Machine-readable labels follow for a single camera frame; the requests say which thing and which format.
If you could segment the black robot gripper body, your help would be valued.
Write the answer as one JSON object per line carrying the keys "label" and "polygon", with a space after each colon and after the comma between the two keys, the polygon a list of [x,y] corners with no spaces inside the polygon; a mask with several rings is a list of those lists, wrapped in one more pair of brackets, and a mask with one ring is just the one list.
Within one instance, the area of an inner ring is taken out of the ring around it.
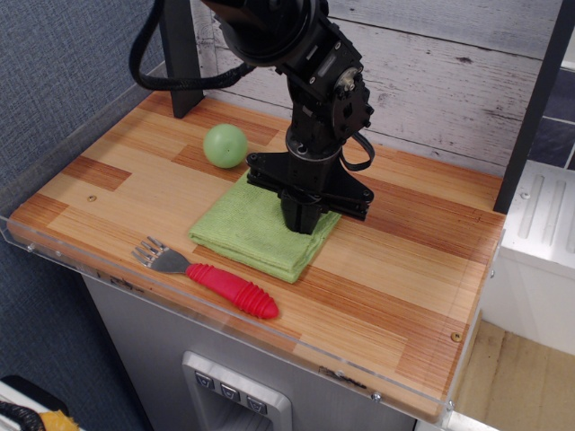
{"label": "black robot gripper body", "polygon": [[322,197],[333,211],[358,220],[365,220],[374,193],[346,171],[340,155],[311,160],[289,150],[284,153],[252,153],[246,162],[250,170],[248,182],[275,192],[279,199],[283,189],[294,189],[302,204],[313,197]]}

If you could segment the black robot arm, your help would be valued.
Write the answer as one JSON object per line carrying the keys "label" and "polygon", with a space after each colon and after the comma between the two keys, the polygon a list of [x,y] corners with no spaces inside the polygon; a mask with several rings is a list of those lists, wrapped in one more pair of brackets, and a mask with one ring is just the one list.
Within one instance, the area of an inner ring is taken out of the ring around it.
{"label": "black robot arm", "polygon": [[334,211],[363,220],[373,192],[352,177],[375,149],[361,135],[374,110],[361,55],[324,1],[208,1],[227,46],[244,63],[274,67],[293,103],[286,152],[248,155],[250,184],[274,191],[286,227],[311,234]]}

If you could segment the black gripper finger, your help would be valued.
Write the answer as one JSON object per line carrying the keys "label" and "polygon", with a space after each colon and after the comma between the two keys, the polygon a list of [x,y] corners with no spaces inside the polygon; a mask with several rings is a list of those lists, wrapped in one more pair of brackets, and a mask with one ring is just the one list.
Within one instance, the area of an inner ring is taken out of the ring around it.
{"label": "black gripper finger", "polygon": [[302,227],[302,198],[294,189],[283,189],[280,193],[280,206],[287,229],[295,233],[304,233]]}
{"label": "black gripper finger", "polygon": [[313,197],[303,204],[303,233],[312,234],[320,218],[329,212],[329,206],[322,197]]}

